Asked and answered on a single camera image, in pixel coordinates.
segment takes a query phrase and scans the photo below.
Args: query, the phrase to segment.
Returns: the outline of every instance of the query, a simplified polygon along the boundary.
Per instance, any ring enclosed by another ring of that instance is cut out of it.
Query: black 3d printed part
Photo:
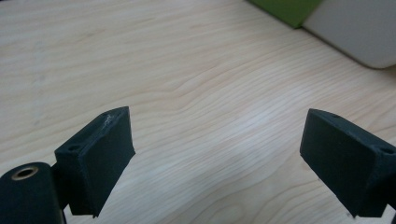
[[[394,207],[396,147],[337,115],[310,109],[301,155],[352,216]]]
[[[56,149],[54,168],[67,180],[73,215],[99,216],[133,155],[128,107],[98,116]]]
[[[99,216],[133,155],[129,108],[107,111],[55,150],[52,167],[28,163],[0,178],[0,223],[64,224],[68,204]]]

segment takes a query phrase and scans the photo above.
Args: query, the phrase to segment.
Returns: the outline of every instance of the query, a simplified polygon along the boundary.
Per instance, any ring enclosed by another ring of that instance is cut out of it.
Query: screw hole
[[[395,153],[394,150],[392,150],[390,148],[386,148],[386,147],[381,147],[379,150],[381,150],[382,152],[387,153],[387,154],[394,154]]]
[[[79,149],[78,145],[74,145],[74,146],[69,147],[69,151],[76,151],[77,149]]]
[[[11,178],[13,180],[23,180],[26,178],[31,177],[32,175],[35,175],[37,173],[38,168],[35,166],[28,166],[23,169],[20,169],[17,171]]]

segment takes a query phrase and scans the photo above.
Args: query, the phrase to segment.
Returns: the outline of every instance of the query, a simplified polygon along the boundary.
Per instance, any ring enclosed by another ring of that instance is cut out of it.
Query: light wood surface
[[[395,67],[243,0],[12,0],[0,22],[0,174],[131,107],[137,154],[99,218],[69,223],[390,223],[351,217],[299,147],[310,107],[396,145]]]

